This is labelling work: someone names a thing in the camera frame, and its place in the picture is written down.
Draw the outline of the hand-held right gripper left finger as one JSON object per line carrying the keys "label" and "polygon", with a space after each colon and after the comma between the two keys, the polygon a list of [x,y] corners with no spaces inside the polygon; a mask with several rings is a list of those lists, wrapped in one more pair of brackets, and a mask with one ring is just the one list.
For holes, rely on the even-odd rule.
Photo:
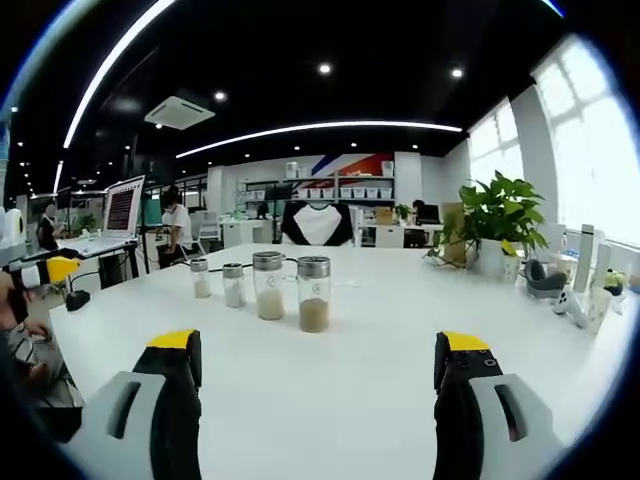
{"label": "hand-held right gripper left finger", "polygon": [[85,404],[63,451],[89,479],[199,479],[200,332],[150,341]]}

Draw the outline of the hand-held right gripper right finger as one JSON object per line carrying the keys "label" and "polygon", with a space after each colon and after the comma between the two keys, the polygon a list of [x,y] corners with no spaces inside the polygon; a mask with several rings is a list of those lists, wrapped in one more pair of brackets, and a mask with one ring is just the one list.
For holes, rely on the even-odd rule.
{"label": "hand-held right gripper right finger", "polygon": [[436,335],[434,390],[435,479],[542,479],[564,452],[552,411],[477,337]]}

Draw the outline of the person's left hand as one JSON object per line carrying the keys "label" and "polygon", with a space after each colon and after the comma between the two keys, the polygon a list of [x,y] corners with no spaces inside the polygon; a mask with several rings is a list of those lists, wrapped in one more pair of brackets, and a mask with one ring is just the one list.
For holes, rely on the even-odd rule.
{"label": "person's left hand", "polygon": [[28,316],[29,294],[14,286],[12,277],[1,272],[1,330],[8,331]]}

